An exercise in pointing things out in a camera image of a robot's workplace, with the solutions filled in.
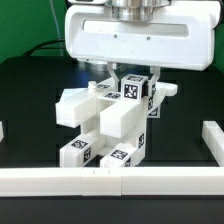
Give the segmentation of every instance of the white rectangular block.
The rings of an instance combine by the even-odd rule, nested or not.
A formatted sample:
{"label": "white rectangular block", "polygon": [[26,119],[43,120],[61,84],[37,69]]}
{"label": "white rectangular block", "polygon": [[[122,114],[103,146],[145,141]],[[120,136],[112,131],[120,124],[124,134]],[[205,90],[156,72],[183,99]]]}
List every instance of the white rectangular block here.
{"label": "white rectangular block", "polygon": [[82,195],[81,168],[0,169],[0,196]]}
{"label": "white rectangular block", "polygon": [[100,113],[100,133],[122,138],[144,116],[142,103],[120,101]]}
{"label": "white rectangular block", "polygon": [[60,101],[64,101],[66,98],[71,97],[79,92],[85,90],[84,88],[76,88],[76,89],[64,89]]}
{"label": "white rectangular block", "polygon": [[77,127],[96,115],[96,96],[88,90],[65,98],[56,104],[57,124]]}
{"label": "white rectangular block", "polygon": [[124,101],[141,102],[143,85],[147,76],[127,75],[121,80],[121,97]]}
{"label": "white rectangular block", "polygon": [[101,100],[105,100],[105,101],[118,102],[121,98],[121,93],[107,91],[107,92],[104,92],[103,94],[99,95],[98,98]]}
{"label": "white rectangular block", "polygon": [[96,156],[91,135],[79,135],[60,149],[60,167],[83,167]]}
{"label": "white rectangular block", "polygon": [[139,125],[133,129],[130,135],[127,135],[127,138],[124,138],[124,143],[132,144],[136,150],[131,156],[131,166],[137,166],[145,157],[145,141],[146,141],[146,132],[143,120]]}
{"label": "white rectangular block", "polygon": [[107,91],[113,91],[115,89],[115,82],[113,78],[108,78],[106,80],[103,80],[102,82],[99,82],[97,84],[98,90],[107,90]]}
{"label": "white rectangular block", "polygon": [[132,163],[132,155],[136,150],[137,149],[130,144],[120,143],[101,159],[100,167],[130,167]]}
{"label": "white rectangular block", "polygon": [[202,138],[219,166],[224,166],[224,133],[215,121],[204,121]]}
{"label": "white rectangular block", "polygon": [[223,195],[224,169],[120,168],[122,195]]}
{"label": "white rectangular block", "polygon": [[0,122],[0,142],[3,139],[4,134],[3,134],[3,128],[2,128],[2,122]]}

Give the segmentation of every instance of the black table surface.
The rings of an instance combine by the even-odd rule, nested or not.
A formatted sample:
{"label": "black table surface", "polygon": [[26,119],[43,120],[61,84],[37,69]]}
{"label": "black table surface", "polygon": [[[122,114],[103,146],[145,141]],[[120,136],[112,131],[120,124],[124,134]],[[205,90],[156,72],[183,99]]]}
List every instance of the black table surface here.
{"label": "black table surface", "polygon": [[[122,65],[149,75],[144,66]],[[58,167],[59,149],[79,134],[56,125],[55,103],[65,88],[85,88],[108,72],[79,67],[70,58],[16,57],[0,65],[0,168]],[[224,127],[224,74],[162,69],[160,81],[178,85],[161,118],[148,119],[146,157],[139,166],[217,166],[201,138],[205,120]],[[89,166],[98,166],[99,159]],[[222,196],[1,198],[2,223],[223,223]]]}

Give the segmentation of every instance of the white block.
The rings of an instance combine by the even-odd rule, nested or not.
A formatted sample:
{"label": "white block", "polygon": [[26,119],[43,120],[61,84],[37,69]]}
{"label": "white block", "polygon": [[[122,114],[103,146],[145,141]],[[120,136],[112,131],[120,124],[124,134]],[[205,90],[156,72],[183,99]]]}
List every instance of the white block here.
{"label": "white block", "polygon": [[92,117],[80,125],[81,134],[87,134],[91,130],[99,130],[99,118]]}
{"label": "white block", "polygon": [[113,91],[115,90],[115,82],[113,80],[113,78],[109,78],[109,79],[106,79],[102,82],[99,82],[97,84],[97,88],[98,90],[106,90],[106,91]]}
{"label": "white block", "polygon": [[131,156],[131,166],[137,166],[145,157],[145,141],[146,141],[146,124],[140,123],[138,127],[128,134],[127,138],[122,139],[124,143],[133,145],[136,150]]}
{"label": "white block", "polygon": [[202,138],[219,166],[224,166],[224,133],[215,121],[204,121]]}
{"label": "white block", "polygon": [[148,114],[150,118],[160,118],[160,105],[166,96],[174,96],[177,93],[178,86],[170,83],[156,82],[156,92],[153,98],[150,98]]}
{"label": "white block", "polygon": [[105,101],[118,102],[121,99],[121,93],[108,91],[99,95],[98,98]]}
{"label": "white block", "polygon": [[223,195],[224,169],[120,168],[122,195]]}
{"label": "white block", "polygon": [[96,156],[93,144],[97,138],[80,135],[60,149],[60,167],[82,167]]}
{"label": "white block", "polygon": [[82,169],[0,169],[0,196],[82,195]]}
{"label": "white block", "polygon": [[137,125],[139,116],[144,116],[141,103],[120,101],[100,113],[100,133],[122,138]]}
{"label": "white block", "polygon": [[121,98],[125,101],[141,102],[144,83],[147,76],[127,75],[121,80]]}
{"label": "white block", "polygon": [[130,144],[116,145],[103,159],[100,160],[100,167],[130,167],[132,164],[132,155],[137,150]]}
{"label": "white block", "polygon": [[79,92],[56,104],[57,124],[77,127],[96,115],[96,96],[88,90]]}
{"label": "white block", "polygon": [[85,90],[84,88],[76,88],[76,89],[64,89],[60,101],[64,101],[66,98],[75,95],[76,93],[82,92]]}
{"label": "white block", "polygon": [[2,122],[0,122],[0,142],[2,141],[3,137],[4,134],[3,134]]}

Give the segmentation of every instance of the stacked blocks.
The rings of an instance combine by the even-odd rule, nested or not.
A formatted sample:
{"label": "stacked blocks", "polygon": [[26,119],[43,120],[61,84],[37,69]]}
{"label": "stacked blocks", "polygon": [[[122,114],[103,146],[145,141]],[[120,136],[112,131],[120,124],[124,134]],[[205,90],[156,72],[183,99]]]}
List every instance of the stacked blocks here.
{"label": "stacked blocks", "polygon": [[121,92],[110,78],[89,82],[88,89],[72,96],[63,94],[56,104],[57,123],[80,125],[81,134],[60,149],[60,166],[82,167],[96,155],[104,156],[100,161],[104,168],[138,165],[145,157],[149,98],[154,96],[156,109],[167,94],[165,87],[158,85],[157,94],[152,94],[148,77],[127,75],[121,80]]}

